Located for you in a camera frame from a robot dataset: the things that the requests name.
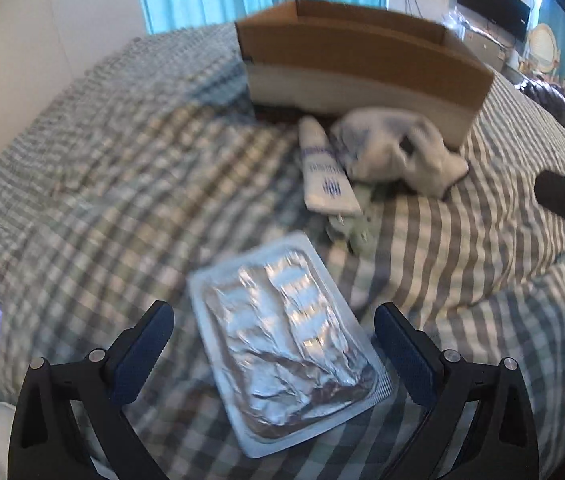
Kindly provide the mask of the white socks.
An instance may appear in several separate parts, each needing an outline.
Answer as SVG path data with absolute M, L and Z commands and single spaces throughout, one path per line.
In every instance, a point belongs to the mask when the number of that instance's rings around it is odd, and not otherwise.
M 357 108 L 330 128 L 347 176 L 368 184 L 404 182 L 413 192 L 442 200 L 470 172 L 442 133 L 421 114 L 398 108 Z

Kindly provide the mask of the silver foil blister pack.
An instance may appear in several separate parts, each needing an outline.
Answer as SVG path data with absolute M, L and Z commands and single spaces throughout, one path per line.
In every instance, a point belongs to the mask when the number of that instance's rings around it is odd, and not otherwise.
M 248 457 L 316 438 L 392 396 L 392 374 L 303 232 L 197 270 L 188 290 Z

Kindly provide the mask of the white toothpaste tube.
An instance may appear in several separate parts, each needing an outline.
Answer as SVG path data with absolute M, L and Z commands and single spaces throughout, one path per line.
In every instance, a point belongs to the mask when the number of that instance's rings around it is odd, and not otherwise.
M 363 209 L 316 118 L 299 120 L 299 147 L 307 209 L 327 216 L 360 216 Z

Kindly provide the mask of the black puffy jacket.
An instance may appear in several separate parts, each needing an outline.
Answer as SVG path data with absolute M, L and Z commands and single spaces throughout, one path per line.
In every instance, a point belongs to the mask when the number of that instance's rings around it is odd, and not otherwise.
M 565 129 L 565 92 L 560 86 L 539 79 L 524 79 L 514 88 L 547 110 Z

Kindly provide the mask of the oval vanity mirror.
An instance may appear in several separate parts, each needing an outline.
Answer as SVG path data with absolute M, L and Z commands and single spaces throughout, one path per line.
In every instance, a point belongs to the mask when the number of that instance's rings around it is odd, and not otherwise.
M 553 72 L 560 62 L 560 49 L 552 29 L 539 23 L 527 36 L 529 57 L 536 61 L 536 69 L 544 74 Z

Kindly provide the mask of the silver mini fridge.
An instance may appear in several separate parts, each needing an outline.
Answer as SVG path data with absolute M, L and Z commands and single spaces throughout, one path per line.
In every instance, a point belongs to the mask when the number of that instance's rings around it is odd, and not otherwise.
M 466 28 L 463 43 L 484 64 L 501 72 L 506 62 L 506 47 L 482 29 Z

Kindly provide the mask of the grey checkered bed sheet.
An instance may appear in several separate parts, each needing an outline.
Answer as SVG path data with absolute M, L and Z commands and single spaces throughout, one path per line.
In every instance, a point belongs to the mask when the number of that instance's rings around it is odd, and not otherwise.
M 540 472 L 565 456 L 565 222 L 537 204 L 565 131 L 496 77 L 445 200 L 375 194 L 365 248 L 304 204 L 292 127 L 255 122 L 230 25 L 131 42 L 0 155 L 0 402 L 33 356 L 106 346 L 156 299 L 176 325 L 127 416 L 173 479 L 375 479 L 421 412 L 405 391 L 317 439 L 251 460 L 217 393 L 189 273 L 303 231 L 363 327 L 391 301 L 474 362 L 519 362 Z

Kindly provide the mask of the open cardboard box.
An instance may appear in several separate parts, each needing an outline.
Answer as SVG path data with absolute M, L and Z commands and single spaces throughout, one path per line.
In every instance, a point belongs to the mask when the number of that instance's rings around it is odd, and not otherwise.
M 445 26 L 370 6 L 287 0 L 236 32 L 255 114 L 272 122 L 398 108 L 430 119 L 459 150 L 494 81 Z

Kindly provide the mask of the black wall television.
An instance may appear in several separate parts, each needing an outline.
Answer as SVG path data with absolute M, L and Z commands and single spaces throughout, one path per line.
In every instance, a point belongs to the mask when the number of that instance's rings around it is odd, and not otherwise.
M 525 40 L 531 8 L 522 0 L 457 0 L 457 3 L 509 32 L 515 40 Z

